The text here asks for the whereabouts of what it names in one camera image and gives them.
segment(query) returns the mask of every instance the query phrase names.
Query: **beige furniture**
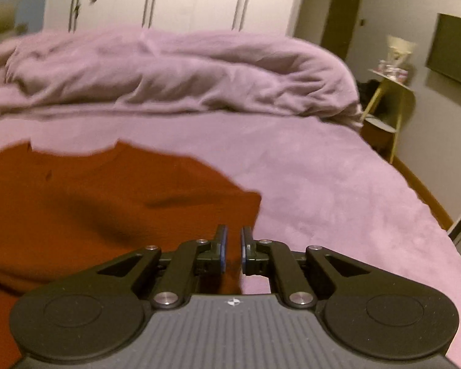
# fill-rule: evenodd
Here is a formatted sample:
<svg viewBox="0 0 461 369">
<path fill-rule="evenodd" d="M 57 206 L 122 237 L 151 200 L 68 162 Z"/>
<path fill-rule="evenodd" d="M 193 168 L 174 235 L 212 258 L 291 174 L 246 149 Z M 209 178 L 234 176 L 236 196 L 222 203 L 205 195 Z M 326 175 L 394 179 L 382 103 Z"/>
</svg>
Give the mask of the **beige furniture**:
<svg viewBox="0 0 461 369">
<path fill-rule="evenodd" d="M 392 164 L 394 155 L 396 154 L 396 144 L 398 143 L 398 136 L 401 130 L 401 123 L 403 119 L 403 106 L 406 103 L 407 99 L 413 96 L 413 91 L 404 84 L 399 83 L 398 81 L 395 81 L 380 72 L 374 71 L 372 69 L 369 69 L 369 71 L 379 77 L 382 77 L 382 80 L 376 92 L 372 96 L 372 99 L 367 105 L 367 108 L 365 108 L 365 111 L 362 113 L 362 120 L 365 120 L 366 122 L 369 122 L 375 127 L 381 129 L 382 131 L 391 133 L 393 135 L 393 142 L 389 153 L 389 163 Z M 371 112 L 373 113 L 376 110 L 379 102 L 381 101 L 381 98 L 388 92 L 392 92 L 393 95 L 397 97 L 396 99 L 398 109 L 395 127 L 392 127 L 387 123 L 382 122 L 380 119 L 374 117 L 374 115 L 371 115 Z"/>
</svg>

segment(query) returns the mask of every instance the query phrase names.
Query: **crumpled duvet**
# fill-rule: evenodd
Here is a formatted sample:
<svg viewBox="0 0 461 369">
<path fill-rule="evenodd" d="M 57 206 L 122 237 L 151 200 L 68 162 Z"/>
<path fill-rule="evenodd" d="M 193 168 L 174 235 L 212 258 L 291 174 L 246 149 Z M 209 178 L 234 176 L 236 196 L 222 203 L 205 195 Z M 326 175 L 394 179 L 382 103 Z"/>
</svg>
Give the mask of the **crumpled duvet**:
<svg viewBox="0 0 461 369">
<path fill-rule="evenodd" d="M 0 117 L 85 113 L 86 105 L 95 112 L 315 115 L 360 127 L 348 68 L 296 39 L 114 29 L 45 32 L 0 45 Z"/>
</svg>

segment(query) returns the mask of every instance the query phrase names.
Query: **wall-mounted television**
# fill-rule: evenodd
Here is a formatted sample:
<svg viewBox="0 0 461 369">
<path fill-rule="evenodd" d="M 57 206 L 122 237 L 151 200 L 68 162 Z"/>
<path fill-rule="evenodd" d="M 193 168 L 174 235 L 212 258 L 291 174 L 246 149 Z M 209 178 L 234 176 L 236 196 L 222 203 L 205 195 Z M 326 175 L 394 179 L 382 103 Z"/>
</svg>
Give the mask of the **wall-mounted television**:
<svg viewBox="0 0 461 369">
<path fill-rule="evenodd" d="M 461 83 L 461 18 L 439 14 L 427 67 Z"/>
</svg>

